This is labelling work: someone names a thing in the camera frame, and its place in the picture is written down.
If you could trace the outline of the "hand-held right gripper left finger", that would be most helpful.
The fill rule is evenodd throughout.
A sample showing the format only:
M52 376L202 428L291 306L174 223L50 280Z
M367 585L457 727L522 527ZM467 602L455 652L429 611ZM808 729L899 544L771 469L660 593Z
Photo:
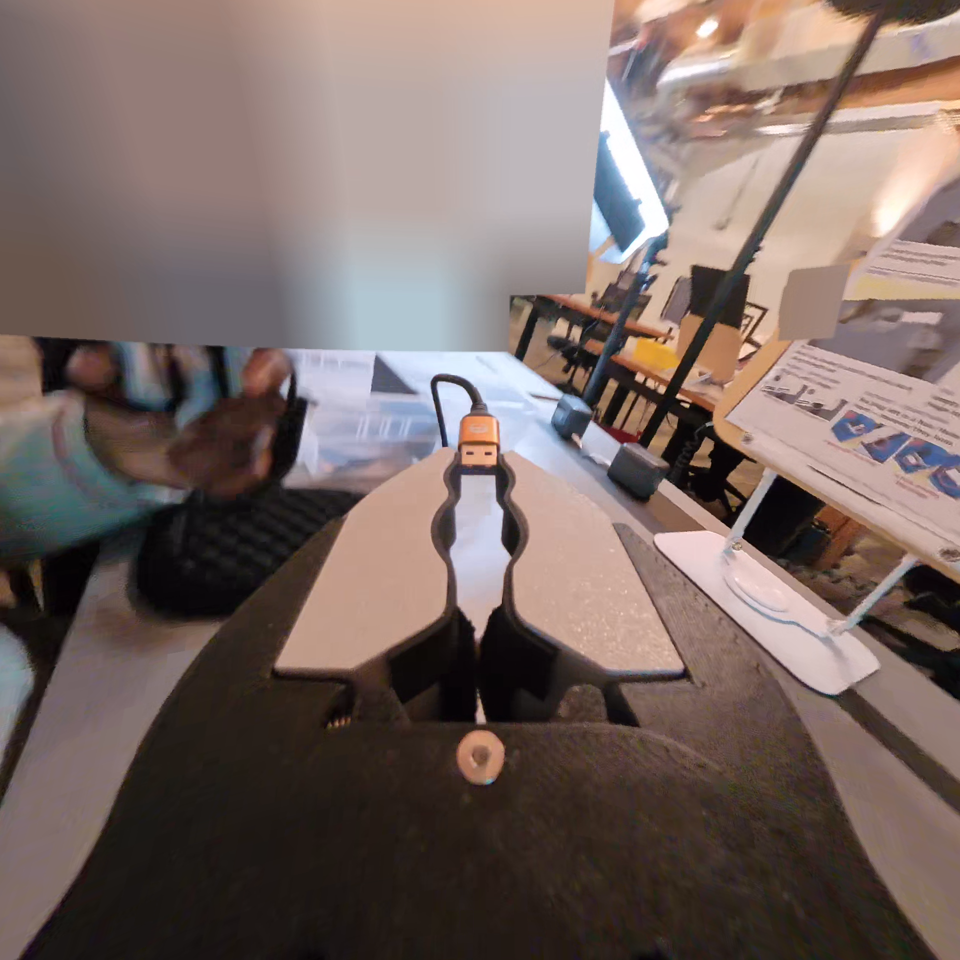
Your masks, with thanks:
M474 721L474 631L458 605L459 462L442 448L375 488L332 539L273 664L282 680L390 691L414 720Z

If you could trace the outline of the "black slanted pole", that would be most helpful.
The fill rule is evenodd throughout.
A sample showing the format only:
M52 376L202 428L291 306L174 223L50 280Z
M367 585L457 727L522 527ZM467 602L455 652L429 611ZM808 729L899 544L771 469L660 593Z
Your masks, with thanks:
M678 365L675 368L668 387L666 394L667 399L670 399L671 395L676 394L678 388L684 384L694 363L709 341L735 287L745 276L747 268L751 265L762 246L762 241L779 215L799 175L807 165L829 120L833 117L844 93L855 77L858 67L866 58L882 25L893 18L893 10L896 3L892 1L832 2L832 6L848 18L865 18L866 24L859 34L857 41L851 47L841 70L836 78L834 78L820 109L806 128L797 149L794 151L791 160L785 167L782 176L758 215L732 266L723 275L717 291L707 308L705 317L701 320L698 330L693 335L689 346L678 361ZM591 378L582 392L582 400L590 407L594 407L602 398L607 380L605 373L606 366L618 352L623 334L626 330L629 312L638 300L642 286L648 279L650 269L654 265L657 255L666 247L666 241L667 234L661 238L650 241L647 245L641 266L634 280L630 283L626 299L618 315L618 319L615 322L613 332L606 340L603 351L594 366ZM655 414L651 429L656 429L659 425L658 421L661 419L662 414Z

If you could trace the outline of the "white document stand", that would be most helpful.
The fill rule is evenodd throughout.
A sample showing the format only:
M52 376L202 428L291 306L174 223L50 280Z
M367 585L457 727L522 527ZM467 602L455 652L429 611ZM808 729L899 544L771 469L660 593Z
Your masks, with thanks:
M828 618L745 551L748 523L777 477L773 469L764 468L725 536L709 531L663 533L654 536L654 546L796 680L836 697L881 669L854 630L919 559L905 555L850 614Z

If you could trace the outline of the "black quilted pad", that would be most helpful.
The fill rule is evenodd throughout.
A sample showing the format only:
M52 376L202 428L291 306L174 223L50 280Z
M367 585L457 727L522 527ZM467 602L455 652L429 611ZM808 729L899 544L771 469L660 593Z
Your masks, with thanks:
M283 486L230 501L191 496L147 524L130 572L131 596L164 618L229 617L362 498Z

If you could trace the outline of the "grey power adapter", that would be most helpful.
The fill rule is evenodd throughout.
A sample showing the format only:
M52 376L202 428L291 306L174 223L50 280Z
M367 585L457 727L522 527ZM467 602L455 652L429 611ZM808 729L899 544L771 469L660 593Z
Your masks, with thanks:
M621 490L640 502L649 501L669 474L670 464L636 442L618 446L606 476Z
M565 393L560 397L551 416L551 426L558 437L578 446L582 445L593 421L592 407L573 393Z

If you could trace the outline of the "person's left hand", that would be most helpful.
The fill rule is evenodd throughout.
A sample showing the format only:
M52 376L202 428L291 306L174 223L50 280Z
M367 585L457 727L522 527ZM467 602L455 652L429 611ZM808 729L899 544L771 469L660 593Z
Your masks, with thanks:
M253 350L231 395L180 428L169 445L166 464L175 486L232 499L267 482L290 419L287 390L293 374L287 352Z

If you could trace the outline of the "person's left forearm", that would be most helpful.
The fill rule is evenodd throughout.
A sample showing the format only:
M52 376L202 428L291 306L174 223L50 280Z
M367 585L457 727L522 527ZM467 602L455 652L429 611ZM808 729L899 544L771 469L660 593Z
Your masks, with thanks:
M14 565L95 541L186 493L121 478L94 454L83 402L60 391L1 414L1 560Z

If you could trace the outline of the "wooden office table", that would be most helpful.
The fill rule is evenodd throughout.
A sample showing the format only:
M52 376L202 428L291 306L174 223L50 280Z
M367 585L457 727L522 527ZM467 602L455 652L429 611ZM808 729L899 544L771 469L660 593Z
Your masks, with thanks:
M710 380L684 383L676 393L667 398L668 387L673 371L660 371L646 366L634 359L622 355L613 356L606 364L606 378L614 386L606 407L600 414L599 423L604 427L615 427L622 421L621 429L626 430L630 412L628 402L644 402L645 413L643 428L639 438L655 437L650 432L654 414L661 414L659 425L673 420L673 426L680 425L699 428L708 425L714 417L714 409L721 399L723 389Z
M538 324L550 325L547 348L563 361L562 373L572 381L580 371L591 373L601 346L610 338L618 314L582 303L569 296L536 294L524 297L529 310L513 356L524 361Z

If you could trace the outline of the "wooden board with printed sheets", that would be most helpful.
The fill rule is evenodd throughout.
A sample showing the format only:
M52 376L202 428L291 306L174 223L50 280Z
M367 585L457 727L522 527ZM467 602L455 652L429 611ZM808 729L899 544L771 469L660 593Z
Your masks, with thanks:
M958 580L958 246L793 270L718 435Z

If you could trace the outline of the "white framed display screen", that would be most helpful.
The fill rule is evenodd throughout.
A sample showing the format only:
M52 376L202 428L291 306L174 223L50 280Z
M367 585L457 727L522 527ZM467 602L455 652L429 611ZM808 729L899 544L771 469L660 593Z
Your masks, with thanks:
M606 79L593 187L590 253L623 265L666 235L669 217L618 97Z

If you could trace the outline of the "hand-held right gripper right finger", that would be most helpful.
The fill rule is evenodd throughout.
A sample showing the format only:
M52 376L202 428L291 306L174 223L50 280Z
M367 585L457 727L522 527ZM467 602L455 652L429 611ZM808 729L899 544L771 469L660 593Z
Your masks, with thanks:
M502 595L480 641L488 721L546 721L568 691L686 677L686 665L614 522L522 455L500 459Z

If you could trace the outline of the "clear plastic storage box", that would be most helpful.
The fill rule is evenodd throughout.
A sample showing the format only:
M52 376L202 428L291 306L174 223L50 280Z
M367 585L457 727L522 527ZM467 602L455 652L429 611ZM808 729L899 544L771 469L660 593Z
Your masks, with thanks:
M365 494L431 455L435 408L380 354L290 350L306 412L283 485Z

